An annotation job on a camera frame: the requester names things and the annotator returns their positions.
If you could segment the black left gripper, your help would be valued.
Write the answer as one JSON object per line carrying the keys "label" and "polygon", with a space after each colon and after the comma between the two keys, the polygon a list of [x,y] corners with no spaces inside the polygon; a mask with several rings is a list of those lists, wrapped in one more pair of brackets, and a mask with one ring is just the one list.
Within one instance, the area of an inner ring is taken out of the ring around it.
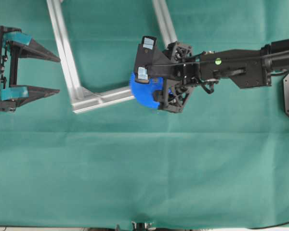
{"label": "black left gripper", "polygon": [[15,27],[0,26],[0,112],[58,94],[60,90],[17,85],[18,58],[60,62],[60,58]]}

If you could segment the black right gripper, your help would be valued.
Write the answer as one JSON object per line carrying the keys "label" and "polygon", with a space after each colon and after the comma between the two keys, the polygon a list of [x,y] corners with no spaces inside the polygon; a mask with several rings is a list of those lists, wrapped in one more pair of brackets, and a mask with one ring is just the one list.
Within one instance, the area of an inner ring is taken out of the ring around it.
{"label": "black right gripper", "polygon": [[198,86],[208,94],[214,92],[214,85],[219,81],[202,80],[200,76],[199,58],[204,52],[192,55],[190,45],[177,41],[170,43],[160,54],[146,65],[151,80],[163,79],[162,89],[153,91],[153,99],[159,103],[159,110],[181,113]]}

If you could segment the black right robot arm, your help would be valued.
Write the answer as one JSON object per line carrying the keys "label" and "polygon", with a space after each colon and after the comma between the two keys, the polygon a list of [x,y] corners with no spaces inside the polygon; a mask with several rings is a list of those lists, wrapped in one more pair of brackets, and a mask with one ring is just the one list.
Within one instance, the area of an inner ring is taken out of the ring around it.
{"label": "black right robot arm", "polygon": [[259,50],[204,51],[196,55],[171,44],[165,51],[155,49],[144,66],[149,77],[163,78],[162,89],[153,92],[158,109],[180,113],[194,88],[212,94],[221,79],[232,80],[240,89],[270,86],[272,76],[289,72],[289,39]]}

